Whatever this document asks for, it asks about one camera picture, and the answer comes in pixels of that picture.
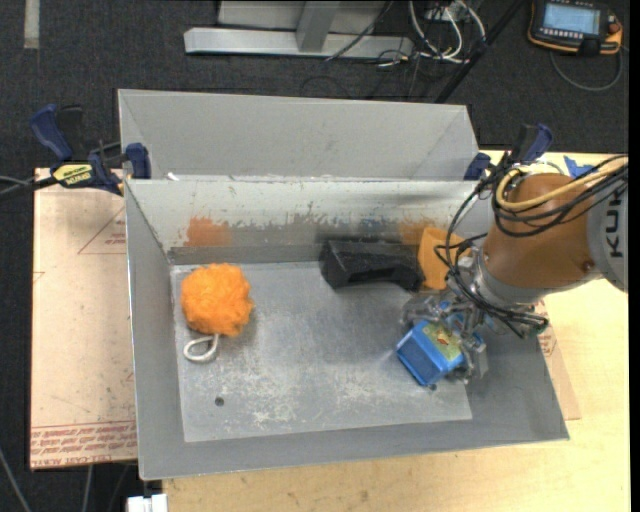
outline gray floor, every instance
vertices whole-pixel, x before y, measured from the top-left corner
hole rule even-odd
[[[511,3],[486,0],[478,14],[491,28]],[[628,47],[630,0],[608,3],[623,23]],[[118,88],[432,102],[454,71],[439,63],[425,63],[417,72],[408,64],[383,72],[374,63],[349,60],[186,56],[183,33],[213,23],[216,3],[210,1],[40,4],[35,50],[24,48],[24,2],[0,3],[0,174],[19,178],[53,163],[28,126],[47,103],[81,104],[87,138],[111,141],[118,136]],[[629,53],[621,54],[622,76],[614,86],[582,90],[558,76],[547,51],[527,42],[528,16],[528,7],[518,11],[448,102],[468,105],[483,147],[509,147],[522,123],[541,122],[554,134],[554,151],[628,151]],[[406,2],[395,2],[377,30],[410,35]],[[472,33],[469,27],[466,34]],[[608,83],[618,65],[611,56],[558,60],[573,80],[592,87]],[[0,446],[34,511],[79,510],[86,469],[34,474],[25,456],[32,208],[30,197],[0,203]],[[106,510],[121,474],[120,466],[96,467],[88,510]],[[121,490],[129,492],[142,492],[134,470]],[[20,510],[2,471],[0,510]]]

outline orange bath puffer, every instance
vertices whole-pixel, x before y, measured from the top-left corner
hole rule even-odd
[[[203,334],[237,336],[253,309],[250,290],[242,270],[235,265],[197,268],[182,281],[180,303],[187,325]]]

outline black cable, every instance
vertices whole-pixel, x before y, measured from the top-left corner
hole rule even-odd
[[[602,167],[602,165],[603,163],[600,163],[597,167],[600,168]],[[528,208],[526,210],[522,210],[516,213],[500,206],[499,203],[497,202],[497,198],[494,195],[492,197],[492,209],[494,211],[496,225],[503,233],[509,236],[512,236],[514,238],[524,238],[527,236],[534,236],[534,235],[540,234],[544,231],[547,231],[548,229],[551,229],[554,226],[557,226],[559,224],[566,224],[567,222],[571,222],[571,220],[574,220],[579,216],[584,215],[594,205],[591,205],[588,208],[581,210],[578,214],[574,215],[573,217],[570,217],[568,219],[566,218],[575,207],[591,199],[592,197],[606,190],[607,188],[614,186],[616,182],[621,182],[620,186],[612,189],[608,194],[604,196],[604,198],[600,199],[598,202],[601,202],[607,197],[610,197],[612,194],[619,191],[621,187],[625,187],[627,175],[628,175],[628,164],[624,164],[620,166],[618,169],[616,169],[615,171],[613,171],[611,174],[605,176],[602,180],[600,180],[595,185],[587,188],[585,191],[578,194],[572,200],[567,201],[566,203],[563,203],[562,205],[556,208],[547,210],[542,213],[532,214],[532,215],[522,215],[522,212],[531,210],[533,208],[537,208],[540,205],[535,205],[531,208]],[[545,219],[551,219],[551,220],[549,220],[547,223],[542,225],[533,225],[532,226],[533,229],[529,231],[514,232],[507,229],[504,226],[504,222],[523,223],[531,226],[531,224],[528,224],[528,223],[532,221],[539,221],[539,220],[545,220]]]
[[[300,84],[300,90],[298,91],[298,95],[299,96],[303,96],[304,94],[304,89],[307,87],[307,85],[311,82],[313,82],[314,80],[325,80],[327,82],[331,82],[332,84],[334,84],[338,89],[340,89],[340,91],[342,91],[342,93],[349,99],[355,100],[355,96],[353,96],[349,90],[340,83],[340,81],[338,81],[336,78],[329,76],[329,75],[314,75],[314,76],[310,76],[309,78],[307,78],[306,80],[304,80],[304,82],[302,82],[302,84]]]
[[[485,311],[490,316],[502,321],[505,325],[507,325],[507,327],[509,327],[519,337],[524,337],[524,335],[520,331],[518,331],[513,325],[511,325],[511,322],[518,322],[524,325],[529,325],[538,330],[542,330],[548,325],[549,320],[537,314],[514,311],[514,310],[502,308],[494,304],[491,304],[486,299],[484,299],[484,297],[479,295],[477,292],[471,290],[462,279],[460,275],[460,269],[458,266],[458,260],[459,260],[461,251],[460,250],[457,251],[455,261],[452,260],[451,258],[451,249],[453,248],[451,244],[451,236],[459,223],[459,219],[462,213],[464,212],[467,205],[473,200],[474,197],[477,197],[477,196],[479,197],[483,190],[487,189],[492,185],[495,185],[497,182],[498,182],[498,175],[490,175],[489,177],[479,182],[478,186],[476,186],[473,192],[465,199],[465,201],[463,201],[462,205],[459,207],[458,211],[454,215],[453,220],[451,221],[451,224],[449,225],[449,229],[447,230],[447,235],[445,237],[445,244],[444,244],[445,256],[443,257],[441,254],[439,254],[438,250],[436,250],[435,248],[434,248],[434,252],[436,256],[449,268],[450,275],[456,281],[456,284],[458,285],[459,290],[462,292],[462,294],[465,297],[467,297],[467,299],[469,299],[478,308]],[[470,243],[470,239],[462,242],[462,244],[464,243]]]
[[[624,62],[622,60],[622,51],[618,50],[618,55],[617,55],[617,60],[616,60],[616,74],[613,77],[613,79],[605,85],[602,86],[590,86],[590,85],[584,85],[584,84],[580,84],[578,82],[576,82],[575,80],[572,80],[571,78],[569,78],[561,69],[560,66],[558,65],[558,62],[556,61],[556,58],[554,56],[554,51],[553,50],[549,50],[549,59],[551,60],[551,65],[553,66],[553,69],[556,71],[556,73],[558,73],[558,75],[560,76],[560,78],[562,78],[565,82],[573,85],[574,87],[581,89],[583,91],[589,91],[589,92],[601,92],[601,91],[606,91],[608,89],[611,89],[619,80],[620,77],[622,76],[622,70],[624,68]]]
[[[402,48],[402,42],[404,41],[404,37],[405,36],[402,36],[401,39],[400,39],[400,45],[399,45],[400,48]],[[389,48],[388,50],[384,50],[384,51],[380,52],[375,59],[361,60],[360,63],[362,63],[362,64],[378,64],[378,65],[380,65],[383,62],[389,62],[389,61],[397,63],[397,64],[400,63],[400,61],[395,56],[393,58],[384,59],[383,57],[387,53],[393,53],[396,56],[400,55],[401,57],[404,57],[405,59],[409,58],[409,55],[406,54],[405,52],[403,52],[402,50],[395,49],[395,48]]]
[[[19,178],[14,178],[12,176],[0,176],[0,181],[4,181],[4,182],[8,182],[8,183],[14,183],[14,184],[17,184],[17,185],[28,186],[29,183],[31,183],[33,181],[33,178],[28,179],[28,180],[21,180]]]
[[[122,473],[120,473],[120,478],[118,478],[116,486],[113,489],[113,493],[111,494],[111,498],[109,499],[109,506],[107,507],[107,512],[113,512],[113,507],[115,506],[116,501],[118,500],[118,493],[120,492],[120,488],[122,487],[122,484],[124,482],[125,477],[127,476],[127,473],[129,472],[130,467],[131,467],[131,464],[125,464],[124,470],[122,471]]]
[[[20,505],[22,505],[23,510],[25,512],[31,512],[31,508],[29,507],[29,504],[27,503],[27,500],[25,499],[24,494],[22,494],[22,491],[20,490],[20,486],[18,486],[18,482],[13,476],[11,467],[9,466],[9,463],[4,457],[4,452],[2,451],[2,447],[0,447],[0,464],[2,464],[2,467],[4,468],[4,471],[7,474],[7,478],[9,479],[9,483],[13,488],[13,492],[18,498],[18,501],[20,501]]]
[[[418,76],[418,69],[420,68],[420,61],[422,60],[420,57],[420,52],[418,52],[418,54],[416,54],[415,59],[416,59],[416,63],[415,66],[413,68],[413,74],[411,76],[411,83],[409,84],[409,90],[407,91],[407,100],[411,99],[411,95],[413,94],[413,87],[416,83],[416,77]]]
[[[33,193],[36,190],[40,190],[41,188],[46,188],[58,183],[58,181],[53,176],[38,181],[34,180],[35,178],[29,178],[28,180],[26,180],[25,185],[15,184],[3,190],[0,190],[0,202],[7,201],[24,194]]]
[[[384,5],[384,7],[382,8],[378,16],[376,16],[376,18],[362,32],[360,32],[349,44],[347,44],[346,46],[338,50],[331,57],[327,57],[325,59],[325,62],[329,62],[339,57],[342,57],[345,53],[351,50],[351,48],[357,45],[362,40],[362,38],[371,31],[373,27],[375,27],[378,23],[380,23],[380,21],[382,21],[382,18],[384,18],[385,14],[389,12],[389,9],[391,9],[392,5],[393,5],[393,0],[387,1],[387,3]]]
[[[89,507],[89,493],[91,492],[91,481],[93,479],[93,464],[89,466],[87,470],[87,481],[84,486],[84,497],[82,499],[81,512],[87,512]]]
[[[402,48],[402,43],[404,42],[404,36],[402,36],[402,38],[400,39],[400,45],[399,47]],[[393,53],[394,54],[394,59],[391,61],[393,62],[392,64],[392,68],[389,70],[381,70],[380,69],[380,62],[382,61],[383,57],[387,54],[387,53]],[[380,78],[380,80],[378,80],[378,82],[376,83],[375,87],[373,88],[373,90],[367,94],[366,96],[364,96],[363,99],[365,100],[372,100],[376,97],[376,93],[378,92],[378,90],[380,89],[380,87],[382,87],[382,85],[387,81],[387,79],[389,78],[389,76],[391,76],[391,73],[393,71],[395,71],[395,69],[397,69],[397,66],[402,62],[399,60],[396,60],[397,55],[402,56],[403,58],[409,59],[409,56],[404,53],[403,51],[401,51],[400,49],[389,49],[389,50],[384,50],[383,52],[380,52],[380,54],[378,54],[377,59],[370,61],[370,63],[376,63],[378,65],[378,69],[380,70],[380,72],[384,73],[382,75],[382,77]]]

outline orange sponge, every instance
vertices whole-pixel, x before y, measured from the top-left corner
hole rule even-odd
[[[237,336],[249,322],[251,286],[240,267],[212,264],[182,281],[180,303],[187,325],[203,334]]]
[[[427,288],[444,290],[447,287],[446,277],[449,269],[434,252],[436,245],[444,244],[446,238],[447,232],[443,229],[425,228],[422,232],[422,239],[418,249],[418,262],[420,263],[420,268],[422,268],[422,273],[426,277],[424,285]],[[463,240],[455,233],[451,233],[451,245],[459,244]],[[468,255],[469,249],[462,254]]]

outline cable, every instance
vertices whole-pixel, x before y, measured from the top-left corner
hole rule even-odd
[[[615,157],[609,158],[601,162],[600,164],[595,166],[596,172],[593,174],[596,177],[598,177],[598,170],[601,169],[604,165],[610,163],[615,159],[625,158],[625,157],[626,155],[617,155]],[[508,236],[511,236],[513,238],[524,238],[524,237],[540,234],[544,231],[547,231],[548,229],[551,229],[554,226],[571,222],[576,218],[582,215],[585,215],[591,208],[593,208],[596,204],[601,203],[603,200],[611,197],[614,194],[622,193],[627,188],[628,172],[629,172],[629,165],[627,162],[620,165],[612,172],[607,173],[604,178],[601,178],[594,185],[587,187],[584,191],[582,191],[572,200],[567,201],[561,204],[560,206],[557,206],[556,208],[552,208],[550,210],[544,211],[542,213],[537,213],[537,214],[522,215],[522,212],[526,210],[513,212],[505,208],[502,208],[497,201],[497,198],[496,198],[497,194],[494,194],[494,196],[492,197],[491,206],[494,212],[496,226]],[[580,176],[576,178],[572,183],[578,183],[578,184],[585,183],[587,179],[586,178],[582,179],[582,178],[583,177]],[[586,204],[586,201],[590,201],[593,197],[601,193],[603,193],[604,195],[603,196],[601,195],[601,197],[598,198],[595,204],[592,203],[589,206],[580,209],[580,211],[575,213],[575,215],[569,217],[569,214],[574,210],[574,208],[578,207],[579,205]],[[527,208],[527,210],[530,210],[535,207],[536,207],[535,205],[531,206]],[[544,224],[532,224],[533,221],[541,221],[545,219],[548,221]],[[513,230],[510,230],[507,226],[505,226],[504,224],[505,222],[522,223],[531,227],[532,229],[528,231],[513,231]]]
[[[21,179],[18,179],[18,178],[13,178],[13,177],[11,177],[11,176],[1,176],[1,175],[0,175],[0,181],[6,181],[6,182],[9,182],[9,183],[15,183],[15,184],[17,184],[17,185],[28,186],[28,185],[29,185],[29,183],[30,183],[31,181],[33,181],[33,179],[30,179],[30,180],[21,180]]]
[[[18,500],[20,500],[20,504],[22,505],[22,508],[24,509],[25,512],[31,512],[31,507],[29,507],[29,504],[27,503],[27,500],[22,494],[20,487],[18,487],[18,482],[16,482],[16,479],[13,476],[13,472],[11,471],[9,464],[7,463],[7,460],[4,458],[4,452],[2,451],[2,447],[0,447],[0,462],[2,462],[2,467],[4,468],[4,471],[7,474],[7,478],[9,478],[9,483],[11,484],[11,487],[13,487],[13,492],[15,492],[16,496],[18,497]]]
[[[613,174],[614,172],[616,172],[617,169],[610,169],[610,170],[599,170],[593,174],[589,174],[587,176],[585,176],[585,178],[583,180],[573,180],[570,181],[569,183],[567,183],[566,185],[562,186],[562,187],[558,187],[556,189],[553,189],[551,192],[547,192],[546,194],[542,194],[538,197],[534,197],[533,199],[528,199],[526,201],[519,201],[519,202],[511,202],[511,201],[507,201],[504,198],[504,191],[505,188],[509,185],[509,183],[511,183],[511,181],[513,181],[513,178],[515,178],[516,176],[521,176],[523,174],[522,169],[521,168],[514,168],[511,169],[506,176],[500,181],[500,183],[498,183],[498,188],[496,190],[496,201],[497,203],[502,207],[505,208],[507,210],[511,210],[511,211],[521,211],[521,210],[526,210],[529,208],[533,208],[535,206],[539,206],[542,203],[545,203],[551,199],[554,199],[560,195],[564,195],[569,193],[570,191],[576,189],[576,188],[580,188],[582,187],[585,183],[588,183],[590,181],[594,181],[594,180],[599,180],[604,178],[605,176],[608,176],[609,174]]]
[[[404,37],[405,36],[402,36],[400,39],[400,47],[402,47],[402,42],[404,41]],[[393,53],[394,57],[392,59],[383,58],[388,53]],[[382,67],[396,66],[401,62],[406,62],[408,60],[409,60],[409,55],[407,55],[402,50],[389,48],[388,50],[384,50],[383,52],[380,52],[375,59],[361,60],[360,62],[362,62],[363,64],[376,64],[378,68],[382,68]]]
[[[486,36],[486,31],[485,31],[484,25],[482,24],[482,20],[480,19],[478,14],[473,9],[471,9],[471,7],[469,7],[462,0],[456,0],[452,5],[458,5],[458,6],[461,6],[462,8],[464,8],[464,9],[466,9],[466,11],[469,13],[471,18],[475,22],[475,24],[478,26],[481,38],[484,38]],[[446,62],[452,62],[452,63],[456,63],[456,64],[463,64],[465,62],[465,59],[457,59],[457,58],[455,58],[462,51],[463,46],[464,46],[464,40],[463,40],[463,37],[462,37],[462,33],[460,32],[460,29],[458,27],[458,24],[456,23],[456,21],[453,19],[453,16],[451,15],[450,7],[444,7],[442,9],[441,18],[442,17],[446,17],[447,18],[449,23],[451,23],[451,25],[452,25],[452,27],[454,29],[454,32],[456,34],[456,39],[458,41],[458,45],[457,45],[457,48],[455,50],[453,50],[453,51],[447,50],[446,52],[443,53],[442,51],[440,51],[438,48],[436,48],[435,46],[433,46],[431,44],[431,42],[427,39],[425,33],[420,28],[420,24],[418,23],[418,18],[416,16],[416,12],[415,12],[414,2],[412,0],[409,1],[409,17],[411,19],[411,25],[413,26],[413,29],[415,30],[416,34],[420,37],[420,39],[423,41],[423,43],[432,52],[432,53],[426,53],[424,51],[420,51],[420,56],[421,57],[425,57],[425,58],[429,58],[429,59],[437,59],[437,60],[446,61]]]
[[[602,86],[599,86],[599,87],[595,87],[595,86],[579,84],[578,82],[572,80],[566,74],[564,74],[562,72],[562,70],[560,69],[560,67],[558,66],[558,63],[556,62],[556,58],[554,56],[554,51],[553,50],[549,50],[549,59],[551,60],[551,64],[553,65],[553,69],[555,69],[556,73],[558,73],[558,75],[560,75],[560,78],[562,78],[563,80],[565,80],[569,84],[573,85],[574,87],[577,87],[578,89],[581,89],[583,91],[589,91],[589,92],[601,92],[601,91],[606,91],[608,89],[611,89],[618,82],[618,80],[620,80],[620,77],[622,76],[622,69],[624,67],[623,66],[623,61],[622,61],[622,52],[618,51],[618,59],[617,59],[617,64],[616,64],[617,71],[616,71],[615,77],[608,84],[602,85]]]
[[[113,507],[116,504],[118,499],[118,492],[120,492],[120,488],[122,487],[122,483],[124,482],[124,478],[127,476],[129,472],[130,464],[125,464],[124,470],[120,474],[120,478],[118,478],[118,482],[116,483],[115,488],[113,489],[113,493],[111,494],[111,499],[109,499],[109,506],[107,507],[107,512],[112,512]]]
[[[87,470],[87,482],[84,485],[84,498],[82,499],[81,512],[87,512],[89,506],[89,493],[91,491],[91,480],[93,479],[93,464]]]
[[[424,46],[425,44],[425,40],[422,40],[422,46]],[[413,86],[416,83],[416,77],[418,76],[418,70],[420,69],[420,53],[422,53],[421,51],[418,52],[418,55],[416,55],[415,59],[416,59],[416,63],[415,63],[415,67],[413,68],[413,75],[411,76],[411,83],[409,84],[409,90],[407,91],[407,101],[409,101],[411,99],[411,95],[413,93]]]
[[[474,289],[467,285],[464,282],[464,279],[461,276],[460,268],[459,268],[459,258],[460,254],[467,246],[470,246],[472,239],[464,240],[461,244],[456,244],[455,246],[451,244],[451,236],[455,231],[459,220],[462,216],[462,213],[466,210],[467,206],[471,203],[471,201],[475,197],[480,197],[482,192],[492,186],[495,186],[497,182],[502,178],[502,173],[496,172],[494,174],[489,175],[484,178],[482,181],[478,183],[476,188],[471,192],[471,194],[464,200],[462,205],[459,207],[458,211],[453,217],[451,224],[447,230],[447,235],[445,237],[444,249],[445,254],[441,255],[439,253],[439,248],[436,246],[434,248],[434,252],[436,256],[449,268],[450,276],[455,280],[458,289],[461,293],[473,304],[475,304],[478,308],[484,311],[486,314],[490,315],[493,318],[496,318],[502,321],[509,329],[511,329],[516,335],[523,338],[524,334],[517,330],[513,322],[517,322],[522,325],[528,325],[537,329],[538,331],[543,330],[549,323],[549,320],[541,315],[537,315],[534,313],[528,313],[524,311],[517,311],[512,309],[507,309],[504,307],[499,307],[494,304],[488,302],[484,297],[478,294]],[[455,259],[452,258],[451,250],[457,247]]]
[[[353,94],[351,94],[349,92],[349,90],[342,85],[336,78],[329,76],[329,75],[314,75],[314,76],[310,76],[309,78],[307,78],[304,82],[302,82],[302,84],[300,85],[300,90],[298,91],[298,95],[302,96],[304,93],[304,89],[307,87],[307,85],[310,82],[313,82],[314,80],[325,80],[327,82],[331,82],[332,84],[334,84],[336,87],[338,87],[338,89],[340,89],[340,91],[349,99],[356,99]]]
[[[362,32],[360,32],[349,44],[347,44],[346,46],[338,50],[331,57],[327,57],[325,59],[325,62],[329,62],[339,57],[342,57],[345,53],[351,50],[351,48],[357,45],[362,40],[362,38],[366,36],[369,33],[369,31],[371,31],[371,29],[373,29],[373,27],[375,27],[378,23],[380,23],[380,21],[382,21],[382,18],[384,17],[385,14],[387,14],[387,12],[389,12],[389,9],[391,9],[392,5],[393,5],[393,0],[387,1],[387,3],[382,8],[378,16],[376,16],[376,18]]]

